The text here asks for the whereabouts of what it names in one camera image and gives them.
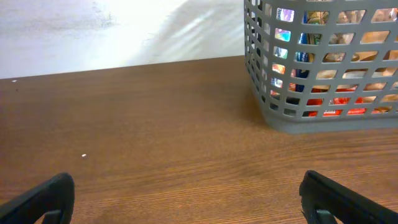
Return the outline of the Kleenex tissue multipack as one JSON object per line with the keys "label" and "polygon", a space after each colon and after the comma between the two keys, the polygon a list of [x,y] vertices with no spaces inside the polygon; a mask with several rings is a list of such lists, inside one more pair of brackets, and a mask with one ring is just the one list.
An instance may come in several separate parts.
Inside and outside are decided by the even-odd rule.
{"label": "Kleenex tissue multipack", "polygon": [[[283,9],[283,8],[278,7],[276,19],[278,19],[280,21],[285,21],[285,22],[292,22],[294,19],[294,13],[295,13],[294,10]],[[275,38],[279,39],[279,40],[283,40],[285,42],[288,42],[291,38],[291,31],[276,28]],[[298,43],[299,44],[309,44],[310,41],[308,39],[308,34],[301,33],[301,35],[298,39]],[[274,56],[276,56],[278,58],[286,59],[288,56],[288,52],[289,51],[287,49],[283,49],[281,47],[274,47]],[[295,59],[296,59],[296,61],[299,61],[299,62],[311,62],[311,61],[313,61],[313,54],[305,53],[305,52],[296,52]],[[284,74],[285,66],[280,65],[280,64],[273,64],[272,70],[279,74]],[[293,69],[291,75],[296,78],[307,78],[308,74],[309,74],[308,70]],[[279,80],[277,78],[272,78],[271,83],[276,87],[279,87],[279,88],[282,87],[282,80]],[[290,89],[292,91],[303,92],[304,86],[292,83],[292,84],[290,84]]]}

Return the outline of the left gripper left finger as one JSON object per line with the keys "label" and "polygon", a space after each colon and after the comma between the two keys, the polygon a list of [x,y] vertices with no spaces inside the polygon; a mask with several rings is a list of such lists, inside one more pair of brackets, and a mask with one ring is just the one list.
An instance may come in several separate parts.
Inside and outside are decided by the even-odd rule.
{"label": "left gripper left finger", "polygon": [[1,205],[1,223],[69,224],[75,202],[75,184],[64,172]]}

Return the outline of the silver brown snack pouch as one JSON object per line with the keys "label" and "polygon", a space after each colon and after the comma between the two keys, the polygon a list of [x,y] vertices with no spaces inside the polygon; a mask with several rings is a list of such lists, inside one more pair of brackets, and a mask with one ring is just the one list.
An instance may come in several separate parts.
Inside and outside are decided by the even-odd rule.
{"label": "silver brown snack pouch", "polygon": [[[338,15],[337,24],[359,24],[365,14],[365,10],[354,10],[354,11],[342,11]],[[386,38],[386,34],[389,32],[367,32],[364,34],[362,43],[369,44],[373,42],[382,42]],[[355,37],[353,32],[335,33],[330,37],[330,45],[349,45]],[[346,56],[346,52],[333,52],[327,53],[323,61],[324,62],[341,62]],[[352,62],[358,61],[372,61],[376,58],[377,51],[369,52],[355,52],[352,55]]]}

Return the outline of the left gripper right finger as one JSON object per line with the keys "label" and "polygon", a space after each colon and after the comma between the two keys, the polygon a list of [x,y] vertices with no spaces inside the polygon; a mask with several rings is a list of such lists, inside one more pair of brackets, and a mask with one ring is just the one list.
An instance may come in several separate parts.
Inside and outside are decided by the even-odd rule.
{"label": "left gripper right finger", "polygon": [[302,213],[308,224],[395,224],[397,213],[319,174],[306,171],[299,187]]}

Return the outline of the San Remo spaghetti packet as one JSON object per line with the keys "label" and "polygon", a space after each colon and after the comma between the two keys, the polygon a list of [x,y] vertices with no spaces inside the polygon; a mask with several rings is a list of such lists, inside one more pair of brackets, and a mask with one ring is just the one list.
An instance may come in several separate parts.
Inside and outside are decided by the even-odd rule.
{"label": "San Remo spaghetti packet", "polygon": [[[328,25],[328,16],[329,12],[326,11],[308,11],[303,16],[303,23],[310,24],[310,25]],[[390,36],[390,30],[380,30],[381,32],[389,32],[386,34],[386,38],[382,42],[373,42],[370,44],[385,44],[385,41]],[[352,45],[353,41],[359,41],[359,34],[355,33],[355,37],[352,42],[349,44]],[[321,40],[326,41],[326,36],[323,34],[313,34],[307,33],[308,39],[310,41],[309,44],[304,45],[316,45],[318,46]],[[344,78],[343,75],[347,70],[358,69],[358,68],[368,68],[370,70],[374,70],[380,65],[375,65],[373,62],[352,62],[352,55],[355,52],[368,52],[376,50],[376,48],[372,50],[356,50],[349,54],[348,49],[345,49],[341,52],[346,52],[346,56],[341,62],[324,62],[323,58],[327,52],[323,55],[321,68],[315,70],[314,68],[309,69],[309,74],[307,78],[296,78],[302,79],[305,81],[310,81],[310,78],[315,79],[315,84],[304,84],[304,91],[311,91],[310,93],[315,94],[314,96],[309,96],[306,102],[305,111],[303,112],[303,117],[316,117],[318,114],[323,112],[323,117],[334,117],[334,116],[341,116],[343,114],[347,116],[359,116],[366,113],[370,114],[387,114],[395,107],[393,103],[397,104],[396,102],[388,102],[388,103],[379,103],[374,101],[370,104],[356,104],[355,101],[357,100],[358,96],[360,95],[374,95],[374,92],[363,92],[363,84],[365,79],[362,78]],[[336,65],[330,69],[324,68],[324,63],[331,63],[332,65]]]}

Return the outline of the orange snack bag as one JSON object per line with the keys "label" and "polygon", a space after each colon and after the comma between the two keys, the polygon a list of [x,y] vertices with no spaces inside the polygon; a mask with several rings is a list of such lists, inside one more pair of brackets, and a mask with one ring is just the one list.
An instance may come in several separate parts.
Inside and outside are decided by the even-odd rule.
{"label": "orange snack bag", "polygon": [[[372,24],[390,24],[393,30],[397,29],[397,9],[387,8],[376,10]],[[385,51],[373,50],[368,52],[356,52],[353,55],[354,62],[375,62],[379,59],[381,62],[397,62],[397,49]],[[358,68],[347,70],[344,78],[362,78],[365,79],[362,91],[374,92],[374,95],[360,95],[355,101],[356,104],[370,104],[374,101],[379,103],[388,103],[397,101],[397,65],[386,67],[380,66],[374,70],[368,68]]]}

